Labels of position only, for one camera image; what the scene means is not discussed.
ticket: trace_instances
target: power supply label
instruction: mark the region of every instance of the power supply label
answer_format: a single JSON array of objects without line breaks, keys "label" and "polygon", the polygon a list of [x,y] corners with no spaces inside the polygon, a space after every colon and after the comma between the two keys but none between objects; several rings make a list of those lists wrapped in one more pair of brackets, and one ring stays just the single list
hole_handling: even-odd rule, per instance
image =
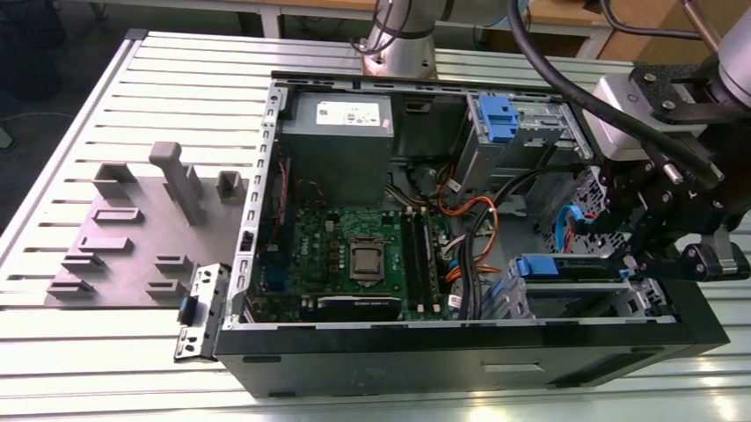
[{"label": "power supply label", "polygon": [[380,126],[380,113],[375,103],[318,103],[316,124],[344,126]]}]

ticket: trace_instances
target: slotted aluminum worktable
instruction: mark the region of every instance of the slotted aluminum worktable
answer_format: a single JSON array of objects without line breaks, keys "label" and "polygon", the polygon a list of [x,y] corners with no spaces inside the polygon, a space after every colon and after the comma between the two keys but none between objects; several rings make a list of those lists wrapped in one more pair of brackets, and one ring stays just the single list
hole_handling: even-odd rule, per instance
[{"label": "slotted aluminum worktable", "polygon": [[[555,61],[592,88],[615,62]],[[256,400],[220,364],[172,364],[175,310],[44,309],[44,290],[74,242],[100,163],[136,175],[151,143],[176,141],[199,174],[252,178],[274,69],[359,72],[344,44],[150,33],[123,42],[103,79],[0,239],[0,418],[143,413],[248,420],[750,420],[751,284],[705,288],[733,343],[671,360],[596,389]],[[540,85],[518,55],[439,50],[442,79]],[[751,249],[751,222],[737,242]]]}]

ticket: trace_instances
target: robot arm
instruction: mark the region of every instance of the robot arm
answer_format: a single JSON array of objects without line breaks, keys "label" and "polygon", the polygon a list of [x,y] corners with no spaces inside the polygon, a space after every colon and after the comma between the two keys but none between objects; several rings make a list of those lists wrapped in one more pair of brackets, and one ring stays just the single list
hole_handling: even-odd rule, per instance
[{"label": "robot arm", "polygon": [[435,77],[435,22],[491,26],[506,18],[507,4],[506,0],[380,0],[370,36],[354,44],[363,54],[363,71],[375,76]]},{"label": "robot arm", "polygon": [[[638,66],[628,76],[603,77],[595,94],[655,129],[670,133],[711,159],[725,177],[702,189],[679,169],[658,171],[639,146],[591,114],[587,121],[600,152],[604,211],[594,222],[572,222],[580,234],[627,231],[614,258],[648,277],[745,280],[745,253],[730,241],[751,209],[751,11],[702,66]],[[699,234],[683,251],[675,242]]]}]

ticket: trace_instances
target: cpu socket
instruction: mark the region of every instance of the cpu socket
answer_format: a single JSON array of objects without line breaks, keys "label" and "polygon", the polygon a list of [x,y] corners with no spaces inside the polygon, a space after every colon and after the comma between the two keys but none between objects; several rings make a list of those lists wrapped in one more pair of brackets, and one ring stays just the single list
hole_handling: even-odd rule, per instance
[{"label": "cpu socket", "polygon": [[384,244],[359,242],[350,244],[350,279],[363,287],[372,287],[386,277]]}]

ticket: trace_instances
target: green circuit board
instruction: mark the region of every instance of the green circuit board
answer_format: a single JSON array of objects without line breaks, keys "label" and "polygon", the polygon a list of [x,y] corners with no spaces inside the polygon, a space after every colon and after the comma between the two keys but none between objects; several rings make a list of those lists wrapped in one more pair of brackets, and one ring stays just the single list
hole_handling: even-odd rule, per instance
[{"label": "green circuit board", "polygon": [[[424,215],[431,238],[438,239],[446,235],[447,221],[440,215]],[[379,281],[363,282],[352,276],[352,249],[363,244],[374,245],[383,251],[383,279]],[[436,247],[438,240],[428,245],[430,253]],[[450,317],[446,297],[439,288],[443,274],[439,273],[436,262],[430,264],[431,287],[422,287],[423,297],[430,297],[430,300],[419,308],[410,301],[400,211],[300,209],[288,253],[291,263],[287,271],[279,268],[263,271],[263,280],[259,282],[267,291],[254,297],[258,307],[266,310],[262,319],[296,322],[298,302],[310,296],[324,295],[398,298],[402,320],[443,320]]]}]

